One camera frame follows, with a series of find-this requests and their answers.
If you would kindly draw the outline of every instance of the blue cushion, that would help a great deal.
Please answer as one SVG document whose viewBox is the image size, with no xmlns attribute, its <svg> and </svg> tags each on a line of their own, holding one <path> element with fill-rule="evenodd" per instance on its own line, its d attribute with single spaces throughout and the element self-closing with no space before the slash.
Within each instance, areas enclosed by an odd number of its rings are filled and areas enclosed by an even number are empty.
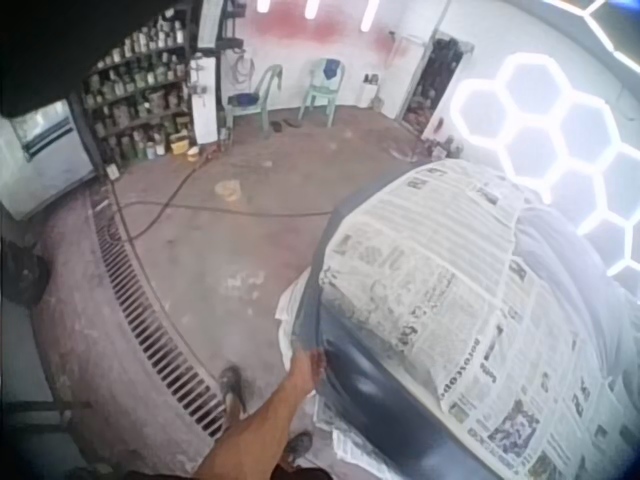
<svg viewBox="0 0 640 480">
<path fill-rule="evenodd" d="M 257 105 L 260 95 L 255 93 L 237 93 L 229 97 L 229 105 L 234 107 L 252 107 Z"/>
</svg>

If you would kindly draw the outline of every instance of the green plastic chair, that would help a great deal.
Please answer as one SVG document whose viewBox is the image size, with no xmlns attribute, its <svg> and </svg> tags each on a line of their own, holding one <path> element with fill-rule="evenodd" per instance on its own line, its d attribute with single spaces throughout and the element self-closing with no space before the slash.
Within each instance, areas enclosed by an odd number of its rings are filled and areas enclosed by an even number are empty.
<svg viewBox="0 0 640 480">
<path fill-rule="evenodd" d="M 331 80 L 327 80 L 323 71 L 325 65 L 327 64 L 327 61 L 329 60 L 339 62 L 336 76 Z M 346 68 L 344 66 L 344 63 L 342 63 L 340 60 L 334 60 L 332 58 L 321 58 L 320 60 L 316 60 L 315 62 L 313 62 L 310 73 L 311 84 L 307 89 L 307 93 L 304 96 L 302 106 L 300 107 L 298 121 L 302 121 L 304 110 L 307 106 L 309 107 L 309 110 L 313 110 L 316 98 L 326 98 L 327 116 L 329 117 L 327 127 L 331 127 L 331 125 L 333 125 L 333 117 L 336 113 L 336 100 L 338 98 L 338 93 L 340 92 L 340 87 L 342 86 L 342 81 L 344 80 Z"/>
<path fill-rule="evenodd" d="M 235 115 L 241 113 L 260 113 L 262 116 L 262 131 L 266 136 L 269 136 L 271 129 L 269 128 L 269 106 L 267 102 L 269 100 L 269 92 L 271 92 L 271 84 L 276 78 L 278 79 L 278 90 L 282 90 L 282 65 L 271 65 L 264 71 L 258 85 L 253 90 L 253 94 L 258 97 L 258 103 L 255 105 L 237 105 L 234 104 L 235 96 L 229 97 L 229 104 L 226 108 L 227 128 L 229 132 L 233 130 L 233 117 Z"/>
</svg>

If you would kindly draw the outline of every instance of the garage workshop wall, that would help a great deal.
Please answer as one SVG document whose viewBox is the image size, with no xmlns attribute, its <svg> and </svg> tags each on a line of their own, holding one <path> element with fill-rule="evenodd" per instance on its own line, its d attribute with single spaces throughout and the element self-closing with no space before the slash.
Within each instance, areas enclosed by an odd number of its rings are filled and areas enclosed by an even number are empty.
<svg viewBox="0 0 640 480">
<path fill-rule="evenodd" d="M 251 84 L 238 84 L 232 73 L 238 55 L 226 51 L 221 60 L 223 102 L 229 95 L 253 90 L 267 67 L 281 64 L 282 91 L 274 84 L 269 106 L 299 107 L 309 85 L 311 63 L 329 57 L 346 66 L 338 103 L 356 104 L 364 75 L 384 72 L 394 42 L 389 31 L 398 28 L 407 1 L 380 0 L 371 29 L 362 32 L 368 0 L 320 0 L 314 19 L 305 18 L 306 0 L 271 0 L 266 13 L 257 11 L 256 0 L 249 0 L 246 17 L 236 21 L 236 36 L 244 39 L 245 56 L 255 62 L 255 73 Z M 248 66 L 248 61 L 241 62 L 240 72 L 246 72 Z"/>
<path fill-rule="evenodd" d="M 428 40 L 435 19 L 446 4 L 443 0 L 412 0 L 401 20 L 400 31 Z M 450 88 L 425 131 L 431 136 L 439 118 L 444 119 L 440 136 L 453 134 L 461 140 L 450 117 L 456 85 L 467 78 L 495 78 L 507 56 L 517 52 L 542 53 L 554 58 L 574 89 L 604 99 L 611 107 L 622 141 L 640 148 L 640 104 L 597 60 L 567 37 L 536 18 L 500 0 L 452 0 L 440 30 L 475 46 L 461 64 Z M 488 150 L 465 142 L 465 158 L 497 166 Z"/>
</svg>

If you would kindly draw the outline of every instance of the shelf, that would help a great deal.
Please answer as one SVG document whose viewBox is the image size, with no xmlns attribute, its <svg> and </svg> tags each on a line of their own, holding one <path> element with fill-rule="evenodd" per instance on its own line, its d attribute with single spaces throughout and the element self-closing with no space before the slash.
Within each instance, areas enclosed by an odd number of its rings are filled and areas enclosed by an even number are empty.
<svg viewBox="0 0 640 480">
<path fill-rule="evenodd" d="M 141 117 L 138 118 L 132 122 L 129 122 L 129 124 L 127 124 L 124 127 L 119 127 L 119 128 L 114 128 L 112 130 L 109 130 L 104 136 L 100 137 L 101 139 L 104 138 L 108 138 L 108 137 L 112 137 L 114 135 L 118 135 L 119 133 L 124 132 L 125 130 L 129 130 L 131 128 L 136 128 L 139 127 L 141 125 L 146 125 L 147 123 L 151 123 L 153 120 L 158 120 L 160 118 L 163 117 L 168 117 L 169 115 L 175 115 L 178 113 L 189 113 L 189 110 L 187 110 L 186 108 L 172 108 L 169 110 L 165 110 L 161 113 L 152 113 L 151 115 L 147 115 L 146 117 Z"/>
<path fill-rule="evenodd" d="M 159 87 L 163 87 L 165 85 L 171 85 L 172 83 L 181 83 L 185 81 L 185 77 L 180 77 L 180 78 L 175 78 L 173 80 L 165 80 L 164 82 L 156 82 L 153 85 L 147 85 L 144 88 L 136 88 L 133 92 L 127 92 L 124 95 L 119 95 L 117 97 L 114 97 L 110 100 L 105 100 L 104 102 L 102 102 L 100 105 L 94 105 L 92 107 L 86 106 L 86 109 L 88 111 L 93 111 L 93 110 L 97 110 L 98 108 L 102 108 L 105 105 L 109 105 L 110 103 L 113 102 L 117 102 L 119 100 L 123 100 L 127 97 L 131 97 L 133 95 L 137 95 L 138 93 L 144 92 L 145 90 L 150 90 L 152 88 L 159 88 Z"/>
<path fill-rule="evenodd" d="M 162 52 L 166 52 L 167 50 L 175 50 L 176 48 L 185 48 L 184 42 L 176 45 L 171 45 L 170 47 L 155 48 L 153 50 L 148 50 L 144 53 L 134 53 L 130 57 L 123 58 L 119 62 L 112 63 L 111 65 L 105 65 L 104 67 L 101 67 L 101 68 L 93 67 L 91 70 L 89 70 L 89 75 L 93 75 L 94 73 L 104 72 L 105 70 L 109 70 L 111 68 L 130 62 L 131 60 L 135 60 L 136 58 L 143 58 L 143 57 L 146 57 L 147 55 L 151 55 L 154 53 L 162 53 Z"/>
</svg>

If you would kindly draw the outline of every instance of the cable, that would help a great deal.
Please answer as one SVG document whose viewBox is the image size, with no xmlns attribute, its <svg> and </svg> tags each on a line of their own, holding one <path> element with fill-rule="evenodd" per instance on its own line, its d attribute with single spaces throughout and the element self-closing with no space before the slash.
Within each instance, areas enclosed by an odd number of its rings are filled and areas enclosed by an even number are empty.
<svg viewBox="0 0 640 480">
<path fill-rule="evenodd" d="M 111 237 L 111 234 L 109 233 L 109 229 L 107 229 L 107 239 L 111 243 L 133 243 L 133 242 L 135 242 L 136 240 L 141 238 L 144 234 L 146 234 L 149 230 L 151 230 L 155 226 L 156 223 L 158 223 L 158 220 L 160 220 L 160 217 L 162 217 L 162 215 L 167 210 L 167 208 L 179 208 L 179 209 L 183 209 L 183 210 L 195 210 L 195 211 L 203 211 L 203 212 L 222 213 L 222 214 L 226 214 L 226 215 L 237 215 L 237 216 L 242 216 L 242 217 L 254 217 L 254 218 L 323 217 L 323 216 L 331 215 L 331 213 L 333 212 L 332 210 L 319 211 L 319 212 L 302 212 L 302 213 L 248 212 L 248 211 L 242 211 L 242 210 L 232 210 L 230 208 L 223 208 L 223 207 L 205 207 L 205 206 L 199 206 L 199 205 L 186 205 L 186 204 L 181 204 L 181 203 L 171 203 L 173 201 L 173 199 L 176 198 L 176 196 L 178 195 L 180 190 L 182 190 L 182 187 L 184 187 L 184 185 L 189 181 L 191 176 L 194 173 L 196 173 L 200 168 L 202 168 L 203 166 L 208 164 L 210 161 L 211 161 L 211 157 L 207 156 L 207 157 L 205 157 L 205 160 L 202 163 L 196 165 L 193 169 L 191 169 L 191 171 L 189 173 L 187 173 L 182 180 L 180 180 L 180 183 L 178 183 L 178 186 L 176 187 L 176 189 L 173 191 L 173 193 L 171 195 L 169 195 L 169 198 L 167 198 L 167 200 L 165 200 L 164 202 L 157 202 L 157 201 L 152 201 L 152 200 L 134 200 L 132 202 L 128 202 L 128 203 L 125 203 L 124 205 L 121 205 L 120 204 L 120 199 L 118 197 L 118 193 L 116 192 L 115 185 L 114 185 L 114 183 L 112 181 L 110 181 L 111 191 L 113 193 L 113 197 L 114 197 L 114 200 L 115 200 L 115 203 L 116 203 L 117 214 L 120 215 L 120 219 L 122 220 L 122 224 L 125 227 L 125 233 L 127 234 L 127 238 L 126 238 L 126 240 L 114 239 L 114 238 Z M 135 235 L 131 235 L 131 232 L 129 231 L 129 228 L 127 226 L 126 220 L 124 218 L 124 210 L 127 209 L 127 208 L 130 208 L 130 207 L 133 207 L 135 205 L 159 205 L 160 206 L 160 210 L 158 210 L 158 213 L 156 213 L 155 217 L 153 217 L 153 219 L 151 219 L 151 221 L 142 230 L 140 230 Z"/>
<path fill-rule="evenodd" d="M 230 62 L 231 77 L 236 87 L 244 84 L 248 84 L 248 88 L 251 89 L 251 80 L 256 71 L 256 64 L 253 58 L 249 58 L 249 67 L 246 71 L 240 69 L 240 62 L 244 63 L 246 58 L 244 57 L 245 51 L 238 55 L 233 63 Z"/>
<path fill-rule="evenodd" d="M 122 206 L 122 210 L 126 210 L 129 207 L 133 207 L 136 205 L 163 205 L 165 206 L 165 202 L 155 202 L 153 200 L 134 200 L 132 202 L 125 203 Z M 227 215 L 237 215 L 240 217 L 254 217 L 254 218 L 305 218 L 305 217 L 324 217 L 326 215 L 331 215 L 333 210 L 319 211 L 319 212 L 248 212 L 242 210 L 232 210 L 230 208 L 223 207 L 205 207 L 200 205 L 187 205 L 184 203 L 170 203 L 166 205 L 167 208 L 177 208 L 183 210 L 196 210 L 201 212 L 212 212 L 212 213 L 223 213 Z"/>
</svg>

